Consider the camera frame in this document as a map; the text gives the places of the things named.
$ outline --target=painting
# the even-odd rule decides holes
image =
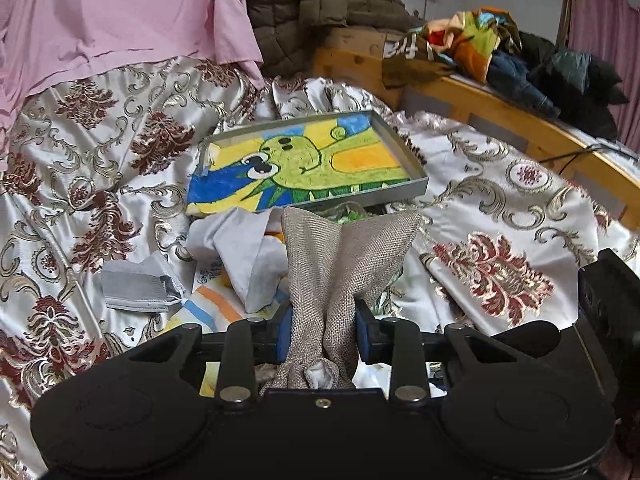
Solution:
[[[209,145],[209,172],[191,177],[187,213],[258,211],[391,186],[407,172],[366,114],[273,128],[230,146]]]

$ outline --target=wooden bed frame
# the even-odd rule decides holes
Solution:
[[[384,38],[384,35],[376,32],[369,34],[367,37],[366,33],[359,31],[360,39],[357,42],[344,37],[330,38],[327,46],[316,51],[314,75],[357,84],[382,99],[391,109],[398,110],[402,91],[388,90],[382,84],[384,39],[381,44],[380,37]],[[587,146],[558,126],[450,77],[412,90],[451,104],[451,119],[468,123],[473,114],[523,137],[528,142],[526,153],[534,160],[563,155]],[[567,161],[561,159],[544,165],[558,171]],[[571,178],[577,172],[592,179],[625,204],[619,218],[623,225],[631,230],[640,228],[640,180],[620,170],[599,153],[586,153],[576,158],[562,176]]]

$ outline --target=red fabric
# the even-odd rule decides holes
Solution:
[[[611,106],[620,141],[640,152],[640,12],[628,0],[572,0],[569,48],[613,63],[629,104]]]
[[[436,30],[429,34],[427,41],[432,45],[444,45],[444,30]]]

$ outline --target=silver bolt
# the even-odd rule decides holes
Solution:
[[[226,402],[243,402],[251,397],[251,392],[244,386],[227,386],[220,390],[220,399]]]
[[[316,406],[318,408],[328,408],[331,405],[329,399],[316,399]]]
[[[424,388],[412,384],[396,388],[394,394],[399,400],[403,400],[404,402],[418,402],[427,396]]]

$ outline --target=green dinosaur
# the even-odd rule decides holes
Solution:
[[[278,166],[278,173],[271,179],[283,188],[300,190],[327,190],[373,182],[405,180],[402,168],[382,168],[344,172],[336,170],[332,160],[336,153],[354,150],[379,142],[370,128],[347,137],[341,126],[331,131],[336,142],[318,150],[307,137],[277,136],[266,140],[260,151],[269,156],[268,162]]]

